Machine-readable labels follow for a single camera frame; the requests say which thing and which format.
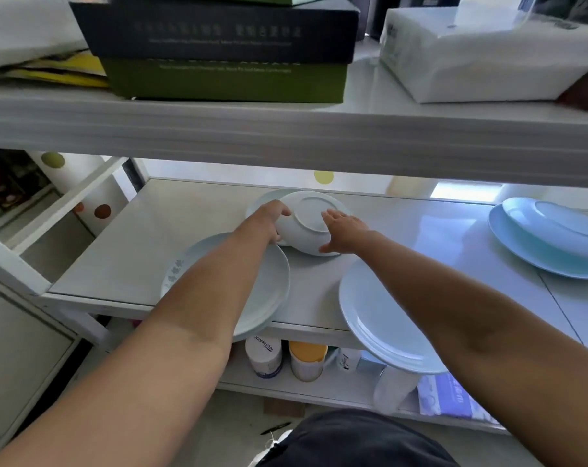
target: white shelf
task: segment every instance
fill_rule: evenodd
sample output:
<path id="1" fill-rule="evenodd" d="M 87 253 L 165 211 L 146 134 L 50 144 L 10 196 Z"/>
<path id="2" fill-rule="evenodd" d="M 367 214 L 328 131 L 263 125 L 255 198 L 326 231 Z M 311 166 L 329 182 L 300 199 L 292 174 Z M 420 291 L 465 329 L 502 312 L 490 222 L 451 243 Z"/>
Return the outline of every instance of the white shelf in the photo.
<path id="1" fill-rule="evenodd" d="M 419 105 L 358 46 L 342 104 L 128 101 L 0 83 L 0 148 L 588 187 L 588 113 Z"/>
<path id="2" fill-rule="evenodd" d="M 166 268 L 200 239 L 235 229 L 270 188 L 151 179 L 46 294 L 51 305 L 143 319 Z M 490 205 L 332 193 L 368 224 L 506 293 L 571 337 L 575 332 L 535 268 L 494 239 Z M 313 257 L 286 248 L 290 298 L 267 336 L 361 347 L 348 330 L 337 285 L 356 257 Z"/>
<path id="3" fill-rule="evenodd" d="M 360 408 L 373 410 L 372 394 L 383 366 L 361 361 L 352 374 L 342 372 L 335 362 L 329 364 L 318 380 L 301 382 L 290 368 L 290 361 L 283 361 L 283 368 L 274 378 L 264 379 L 255 375 L 242 344 L 235 344 L 227 368 L 217 388 L 233 392 L 249 393 L 263 397 L 301 401 L 336 408 Z M 478 431 L 508 434 L 500 425 L 451 416 L 424 416 L 419 414 L 417 392 L 412 392 L 392 416 L 448 426 L 458 426 Z"/>

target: plate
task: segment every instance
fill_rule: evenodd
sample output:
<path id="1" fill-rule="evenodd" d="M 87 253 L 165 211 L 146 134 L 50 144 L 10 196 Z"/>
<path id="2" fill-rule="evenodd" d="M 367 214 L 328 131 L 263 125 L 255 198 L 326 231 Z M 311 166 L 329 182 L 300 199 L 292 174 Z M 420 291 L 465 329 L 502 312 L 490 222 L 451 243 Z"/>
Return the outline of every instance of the plate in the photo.
<path id="1" fill-rule="evenodd" d="M 447 372 L 430 341 L 362 260 L 341 279 L 339 306 L 355 337 L 387 365 L 418 374 Z"/>
<path id="2" fill-rule="evenodd" d="M 173 284 L 197 260 L 219 246 L 230 233 L 216 234 L 190 246 L 166 271 L 160 290 L 160 297 L 169 291 Z M 271 320 L 275 311 L 286 301 L 290 291 L 290 265 L 279 247 L 268 245 L 251 290 L 244 305 L 236 329 L 234 342 L 241 341 L 259 332 Z"/>
<path id="3" fill-rule="evenodd" d="M 299 191 L 300 188 L 279 188 L 278 190 L 271 190 L 265 193 L 264 195 L 260 196 L 257 200 L 255 200 L 253 203 L 249 205 L 249 207 L 247 208 L 245 218 L 248 218 L 253 213 L 255 213 L 257 209 L 263 204 L 271 202 L 273 200 L 280 200 L 281 198 L 283 198 L 286 195 L 289 195 L 290 193 Z M 286 243 L 284 239 L 281 239 L 281 241 L 279 241 L 276 244 L 278 246 L 289 246 L 289 244 Z"/>
<path id="4" fill-rule="evenodd" d="M 337 252 L 322 254 L 320 246 L 331 240 L 331 234 L 322 219 L 321 212 L 334 208 L 350 214 L 350 210 L 330 195 L 304 190 L 290 193 L 281 198 L 292 212 L 291 216 L 281 216 L 275 223 L 279 235 L 293 248 L 306 254 L 330 257 Z"/>
<path id="5" fill-rule="evenodd" d="M 531 235 L 506 214 L 502 205 L 493 207 L 488 222 L 495 237 L 524 261 L 547 272 L 588 280 L 588 259 L 556 249 Z"/>
<path id="6" fill-rule="evenodd" d="M 545 243 L 588 259 L 588 216 L 573 208 L 533 198 L 508 198 L 502 204 L 517 225 Z"/>

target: floor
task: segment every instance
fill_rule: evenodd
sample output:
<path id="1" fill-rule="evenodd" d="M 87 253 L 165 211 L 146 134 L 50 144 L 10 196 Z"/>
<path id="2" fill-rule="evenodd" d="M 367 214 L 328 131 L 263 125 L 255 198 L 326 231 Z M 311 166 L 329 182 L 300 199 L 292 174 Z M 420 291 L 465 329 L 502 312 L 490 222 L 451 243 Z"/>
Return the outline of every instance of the floor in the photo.
<path id="1" fill-rule="evenodd" d="M 113 318 L 109 329 L 125 335 L 132 331 L 126 320 L 117 318 Z M 106 355 L 102 349 L 92 349 L 67 389 L 95 369 Z M 308 405 L 306 415 L 328 409 L 330 408 Z M 265 415 L 261 397 L 217 390 L 170 467 L 246 467 L 271 440 L 269 434 L 261 436 L 260 433 L 284 422 L 292 422 L 285 428 L 290 429 L 300 419 Z M 462 467 L 541 465 L 511 436 L 410 420 L 400 422 L 440 442 Z M 275 436 L 278 437 L 282 431 L 275 432 Z"/>

